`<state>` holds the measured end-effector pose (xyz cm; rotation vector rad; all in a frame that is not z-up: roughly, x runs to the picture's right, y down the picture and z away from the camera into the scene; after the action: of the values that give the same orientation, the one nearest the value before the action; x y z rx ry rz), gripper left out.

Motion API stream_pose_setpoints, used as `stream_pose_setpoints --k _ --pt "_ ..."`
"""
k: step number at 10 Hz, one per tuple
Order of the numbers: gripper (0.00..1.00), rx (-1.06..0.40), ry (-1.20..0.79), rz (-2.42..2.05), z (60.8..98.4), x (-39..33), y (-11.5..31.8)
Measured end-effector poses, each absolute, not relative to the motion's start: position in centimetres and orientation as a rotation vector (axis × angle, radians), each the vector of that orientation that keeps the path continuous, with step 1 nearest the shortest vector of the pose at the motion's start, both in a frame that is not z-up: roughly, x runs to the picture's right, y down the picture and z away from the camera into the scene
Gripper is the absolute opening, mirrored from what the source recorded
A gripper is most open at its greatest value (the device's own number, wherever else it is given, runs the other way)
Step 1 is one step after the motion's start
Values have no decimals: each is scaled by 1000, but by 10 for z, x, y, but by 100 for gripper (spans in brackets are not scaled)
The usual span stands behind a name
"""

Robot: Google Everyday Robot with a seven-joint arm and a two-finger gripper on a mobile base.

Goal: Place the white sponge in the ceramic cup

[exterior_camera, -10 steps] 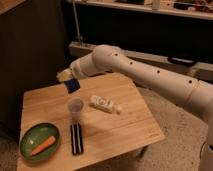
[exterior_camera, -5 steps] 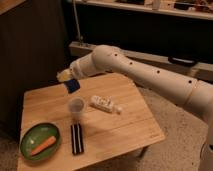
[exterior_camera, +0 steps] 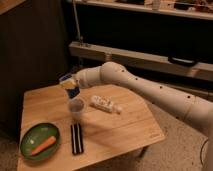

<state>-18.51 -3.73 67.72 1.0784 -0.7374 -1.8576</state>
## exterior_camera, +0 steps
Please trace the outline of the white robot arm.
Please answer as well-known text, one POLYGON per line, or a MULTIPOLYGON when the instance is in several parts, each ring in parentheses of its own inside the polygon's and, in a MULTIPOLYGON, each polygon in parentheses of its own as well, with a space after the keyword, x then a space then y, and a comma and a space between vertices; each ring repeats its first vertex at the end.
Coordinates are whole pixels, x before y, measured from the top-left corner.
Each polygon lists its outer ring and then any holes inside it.
POLYGON ((128 72, 115 62, 67 73, 59 78, 59 85, 74 98, 75 91, 101 85, 116 85, 127 88, 153 102, 173 117, 204 134, 208 140, 202 171, 213 171, 213 102, 149 81, 128 72))

